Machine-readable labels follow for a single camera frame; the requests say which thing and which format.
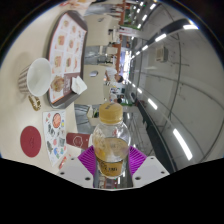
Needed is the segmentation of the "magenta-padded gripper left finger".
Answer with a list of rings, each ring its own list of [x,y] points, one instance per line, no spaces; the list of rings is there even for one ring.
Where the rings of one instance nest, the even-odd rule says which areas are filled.
[[[90,146],[78,157],[67,160],[57,175],[81,187],[92,188],[96,167],[94,148]]]

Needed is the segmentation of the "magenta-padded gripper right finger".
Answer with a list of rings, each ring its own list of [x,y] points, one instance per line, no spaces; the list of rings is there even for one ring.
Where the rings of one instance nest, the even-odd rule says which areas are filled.
[[[146,156],[131,146],[128,156],[129,172],[134,188],[140,188],[169,175],[155,156]]]

